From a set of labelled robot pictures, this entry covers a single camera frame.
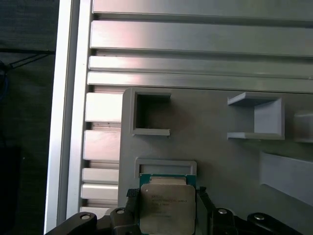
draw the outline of square bracket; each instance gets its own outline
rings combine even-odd
[[[242,123],[253,123],[248,132],[228,132],[227,138],[258,139],[258,140],[284,140],[285,139],[285,112],[282,98],[270,97],[264,94],[242,93],[227,101],[229,106],[241,107],[248,114],[238,117]]]
[[[156,112],[164,112],[170,105],[170,92],[131,88],[130,133],[133,135],[170,136],[170,129],[159,127],[162,121],[153,121]]]

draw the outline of black cable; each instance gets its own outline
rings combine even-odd
[[[32,56],[29,56],[29,57],[27,57],[27,58],[24,58],[24,59],[21,59],[21,60],[12,62],[12,63],[9,64],[9,66],[10,66],[10,67],[13,67],[14,64],[17,64],[17,63],[22,62],[22,61],[24,61],[24,60],[29,60],[29,59],[34,58],[34,57],[37,57],[37,56],[39,56],[39,54],[32,55]]]
[[[41,55],[55,55],[55,51],[51,50],[27,50],[17,48],[0,48],[0,53],[18,53],[18,54],[41,54]]]
[[[28,62],[26,62],[26,63],[24,63],[24,64],[21,64],[21,65],[15,66],[15,67],[11,67],[10,70],[14,70],[14,69],[19,68],[19,67],[21,67],[21,66],[28,65],[28,64],[33,63],[33,62],[35,62],[35,61],[37,61],[37,60],[41,60],[41,59],[43,59],[43,58],[45,58],[45,57],[47,57],[47,56],[49,56],[49,55],[43,55],[43,56],[41,56],[41,57],[39,57],[39,58],[36,58],[36,59],[34,59],[34,60],[31,60],[31,61],[28,61]]]

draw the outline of screw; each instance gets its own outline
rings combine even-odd
[[[225,209],[219,209],[220,214],[227,214],[227,211]]]
[[[254,218],[256,218],[257,220],[264,220],[265,219],[264,216],[262,216],[261,214],[256,214],[254,216]]]
[[[88,214],[84,214],[83,216],[80,217],[81,219],[89,219],[90,218],[90,215]]]
[[[124,214],[124,210],[118,210],[118,211],[116,211],[116,213],[118,213],[118,214]]]

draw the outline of cable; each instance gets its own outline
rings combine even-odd
[[[43,58],[45,58],[45,57],[47,57],[47,56],[49,56],[49,55],[42,55],[42,56],[40,56],[40,57],[38,57],[38,58],[36,58],[36,59],[34,59],[34,60],[31,60],[31,61],[28,61],[28,62],[25,62],[25,63],[23,63],[23,64],[20,64],[20,65],[17,65],[17,66],[15,66],[15,67],[13,67],[13,64],[16,64],[16,63],[18,63],[18,62],[21,62],[21,61],[24,61],[24,60],[28,60],[28,59],[31,59],[31,58],[34,58],[34,57],[37,57],[37,56],[40,56],[40,55],[33,55],[33,56],[27,57],[27,58],[25,58],[25,59],[19,60],[19,61],[17,61],[17,62],[11,63],[11,64],[10,64],[10,70],[14,70],[14,69],[16,69],[16,68],[18,68],[18,67],[21,67],[21,66],[24,66],[24,65],[28,65],[28,64],[33,63],[33,62],[35,62],[35,61],[37,61],[37,60],[41,60],[41,59],[43,59]]]

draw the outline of rectangular slot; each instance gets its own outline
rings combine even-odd
[[[235,106],[239,112],[232,111],[238,131],[227,133],[227,138],[283,140],[285,138],[284,106],[279,97],[265,94],[243,93],[228,99],[228,105]]]
[[[133,135],[169,136],[170,129],[164,126],[164,113],[170,111],[170,93],[133,91],[131,132]]]

